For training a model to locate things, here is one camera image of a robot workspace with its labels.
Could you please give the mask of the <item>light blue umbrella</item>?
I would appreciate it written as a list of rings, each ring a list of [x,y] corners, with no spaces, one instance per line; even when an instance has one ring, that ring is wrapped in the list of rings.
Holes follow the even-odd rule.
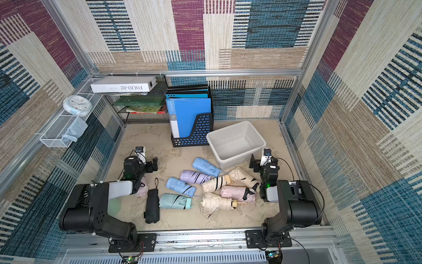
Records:
[[[190,185],[189,183],[185,181],[182,181],[180,179],[176,179],[173,177],[168,179],[166,183],[166,188],[173,190],[177,192],[178,194],[186,195],[190,198],[193,198],[196,192],[196,187]]]

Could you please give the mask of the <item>mint green umbrella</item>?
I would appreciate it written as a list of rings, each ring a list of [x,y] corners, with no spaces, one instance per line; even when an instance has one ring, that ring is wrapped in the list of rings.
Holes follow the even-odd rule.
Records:
[[[162,209],[188,210],[192,208],[192,199],[183,195],[163,194],[159,200]]]

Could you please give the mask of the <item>purple umbrella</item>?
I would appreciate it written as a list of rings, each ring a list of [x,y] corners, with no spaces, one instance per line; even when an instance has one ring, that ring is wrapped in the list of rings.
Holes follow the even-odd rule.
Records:
[[[211,179],[212,176],[193,170],[184,170],[180,176],[180,180],[192,184],[203,184]]]

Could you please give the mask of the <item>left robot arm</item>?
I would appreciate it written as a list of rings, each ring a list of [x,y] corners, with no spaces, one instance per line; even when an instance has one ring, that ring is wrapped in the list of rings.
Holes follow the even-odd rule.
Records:
[[[108,202],[136,193],[145,187],[146,173],[158,170],[158,159],[142,162],[137,156],[124,161],[121,181],[77,184],[63,209],[59,228],[63,231],[95,233],[109,241],[109,253],[145,253],[155,250],[157,235],[139,233],[136,225],[108,213]]]

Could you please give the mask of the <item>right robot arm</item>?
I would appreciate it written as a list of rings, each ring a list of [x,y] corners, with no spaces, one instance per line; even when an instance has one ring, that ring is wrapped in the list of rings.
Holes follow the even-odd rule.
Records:
[[[271,247],[291,247],[289,231],[321,224],[324,208],[319,206],[314,195],[316,188],[308,181],[279,180],[278,159],[272,156],[265,158],[263,163],[251,156],[249,167],[260,174],[261,199],[279,205],[279,212],[266,218],[261,230],[245,231],[249,249],[264,251]]]

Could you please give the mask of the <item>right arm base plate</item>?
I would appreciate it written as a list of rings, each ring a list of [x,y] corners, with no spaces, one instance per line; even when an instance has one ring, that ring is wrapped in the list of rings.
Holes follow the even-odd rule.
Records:
[[[275,236],[264,235],[261,230],[249,229],[245,231],[248,249],[288,248],[292,246],[289,233],[276,234]]]

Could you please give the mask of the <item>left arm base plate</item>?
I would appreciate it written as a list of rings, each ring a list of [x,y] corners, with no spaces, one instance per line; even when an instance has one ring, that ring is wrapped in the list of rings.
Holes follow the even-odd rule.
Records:
[[[138,233],[135,239],[112,238],[108,249],[109,253],[134,253],[141,251],[153,252],[155,250],[157,233]]]

